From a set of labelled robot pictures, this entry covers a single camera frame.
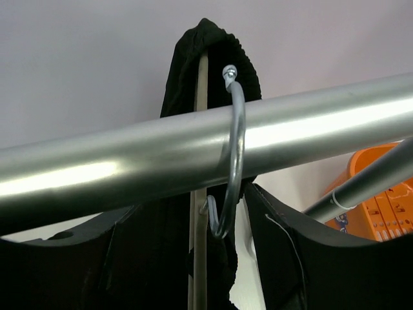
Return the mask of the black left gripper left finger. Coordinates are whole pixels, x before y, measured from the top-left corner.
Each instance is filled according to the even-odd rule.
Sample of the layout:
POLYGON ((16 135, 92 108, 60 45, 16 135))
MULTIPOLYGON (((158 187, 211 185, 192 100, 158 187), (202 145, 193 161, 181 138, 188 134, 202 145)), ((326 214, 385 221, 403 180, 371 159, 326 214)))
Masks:
POLYGON ((104 212, 47 240, 1 240, 1 309, 118 309, 106 262, 116 225, 132 210, 104 212))

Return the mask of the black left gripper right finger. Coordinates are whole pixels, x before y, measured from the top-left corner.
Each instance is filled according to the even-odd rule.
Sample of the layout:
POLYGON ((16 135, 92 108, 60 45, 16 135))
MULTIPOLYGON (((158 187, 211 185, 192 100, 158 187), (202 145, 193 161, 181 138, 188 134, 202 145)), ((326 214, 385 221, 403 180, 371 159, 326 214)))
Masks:
POLYGON ((346 234, 251 183, 245 203, 267 309, 411 309, 412 235, 346 234))

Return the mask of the black shorts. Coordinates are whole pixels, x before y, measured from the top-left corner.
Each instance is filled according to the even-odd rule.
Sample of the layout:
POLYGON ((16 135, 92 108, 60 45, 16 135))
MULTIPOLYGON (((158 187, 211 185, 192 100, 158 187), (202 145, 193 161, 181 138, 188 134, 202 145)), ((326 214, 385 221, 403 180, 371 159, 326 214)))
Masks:
MULTIPOLYGON (((245 98, 261 98, 239 40, 208 19, 187 30, 172 58, 161 116, 230 105, 222 71, 234 65, 245 98)), ((114 226, 103 309, 233 309, 236 204, 226 185, 131 208, 114 226)))

